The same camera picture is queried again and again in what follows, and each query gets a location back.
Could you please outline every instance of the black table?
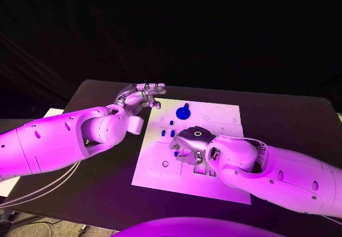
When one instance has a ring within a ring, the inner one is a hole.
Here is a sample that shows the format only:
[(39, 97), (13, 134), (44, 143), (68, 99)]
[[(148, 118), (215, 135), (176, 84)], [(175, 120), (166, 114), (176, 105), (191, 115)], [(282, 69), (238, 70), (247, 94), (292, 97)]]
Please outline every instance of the black table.
[[(87, 80), (65, 112), (107, 106), (126, 85)], [(240, 105), (246, 137), (342, 168), (342, 124), (327, 99), (175, 86), (168, 87), (161, 97)], [(15, 210), (120, 230), (153, 219), (198, 216), (236, 221), (288, 236), (341, 236), (340, 224), (322, 216), (293, 212), (254, 196), (253, 205), (246, 205), (133, 186), (149, 114), (150, 109), (140, 113), (146, 121), (142, 135), (127, 133), (112, 150), (81, 162), (74, 176), (54, 192), (15, 206)], [(68, 169), (22, 177), (8, 200), (39, 189)]]

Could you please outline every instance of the robotic hand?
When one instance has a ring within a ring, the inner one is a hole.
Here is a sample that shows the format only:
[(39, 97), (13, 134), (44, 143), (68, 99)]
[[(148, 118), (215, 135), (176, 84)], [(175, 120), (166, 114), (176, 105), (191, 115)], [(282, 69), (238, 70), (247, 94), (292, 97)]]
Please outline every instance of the robotic hand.
[(0, 181), (61, 169), (122, 142), (129, 131), (140, 134), (143, 107), (161, 109), (155, 94), (166, 85), (133, 84), (116, 101), (58, 116), (38, 119), (0, 135)]
[[(176, 159), (191, 165), (207, 161), (227, 185), (293, 211), (342, 218), (340, 168), (256, 139), (223, 134), (215, 137), (198, 126), (175, 136), (171, 149), (181, 148), (192, 152)], [(253, 173), (257, 163), (262, 172)]]

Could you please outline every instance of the blue object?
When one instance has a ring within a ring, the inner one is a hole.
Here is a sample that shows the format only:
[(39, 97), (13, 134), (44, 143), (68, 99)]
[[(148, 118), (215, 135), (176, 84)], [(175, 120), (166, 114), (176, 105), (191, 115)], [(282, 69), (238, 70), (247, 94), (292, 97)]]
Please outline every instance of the blue object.
[(189, 104), (187, 103), (184, 107), (176, 110), (176, 117), (181, 120), (187, 120), (191, 117)]

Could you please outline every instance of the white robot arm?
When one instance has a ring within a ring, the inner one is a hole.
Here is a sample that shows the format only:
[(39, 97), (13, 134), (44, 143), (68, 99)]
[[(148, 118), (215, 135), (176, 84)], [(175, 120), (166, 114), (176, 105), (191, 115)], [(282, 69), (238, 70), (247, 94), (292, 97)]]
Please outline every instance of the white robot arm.
[(0, 135), (0, 181), (61, 169), (122, 142), (129, 131), (140, 134), (142, 107), (161, 108), (155, 94), (165, 84), (133, 84), (106, 107), (38, 119)]
[(192, 153), (178, 160), (191, 165), (205, 160), (223, 182), (259, 198), (293, 211), (342, 218), (342, 170), (299, 152), (260, 141), (254, 146), (247, 140), (257, 141), (215, 137), (197, 126), (175, 136), (171, 149), (189, 149)]

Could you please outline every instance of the dark curtain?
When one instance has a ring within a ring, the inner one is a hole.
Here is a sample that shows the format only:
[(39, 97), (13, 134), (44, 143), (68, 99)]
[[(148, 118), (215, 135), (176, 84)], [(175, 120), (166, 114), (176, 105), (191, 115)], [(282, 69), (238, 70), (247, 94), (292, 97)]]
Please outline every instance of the dark curtain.
[(2, 104), (64, 108), (99, 79), (322, 96), (341, 112), (340, 15), (249, 8), (5, 0)]

